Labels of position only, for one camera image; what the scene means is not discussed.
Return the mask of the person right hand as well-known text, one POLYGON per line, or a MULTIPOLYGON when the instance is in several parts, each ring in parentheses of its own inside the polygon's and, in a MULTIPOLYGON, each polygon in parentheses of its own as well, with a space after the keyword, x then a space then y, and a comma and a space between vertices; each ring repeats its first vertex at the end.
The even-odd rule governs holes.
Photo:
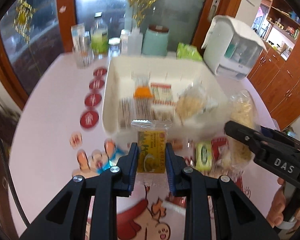
MULTIPOLYGON (((277 180, 278 184, 283 186, 285 183, 285 180, 282 178, 278 178, 277 180)), ((275 194, 274 199, 271 203, 270 210, 266 216, 266 219, 268 223, 271 225, 273 228, 274 226, 278 226, 282 223, 283 221, 283 211, 286 207, 286 198, 284 197, 283 194, 283 187, 281 187, 275 194)), ((300 226, 300 208, 297 209, 295 213, 296 217, 296 224, 294 227, 290 230, 290 232, 296 231, 299 226, 300 226)))

